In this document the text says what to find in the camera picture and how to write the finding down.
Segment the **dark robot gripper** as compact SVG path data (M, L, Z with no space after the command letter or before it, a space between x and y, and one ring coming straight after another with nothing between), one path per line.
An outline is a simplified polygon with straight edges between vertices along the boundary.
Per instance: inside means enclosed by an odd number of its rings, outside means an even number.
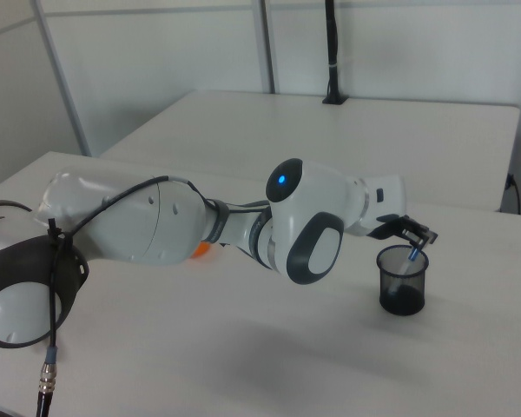
M351 234L369 235L377 240L397 236L418 251L438 238L436 232L406 214L406 189L400 176L353 180L353 224Z

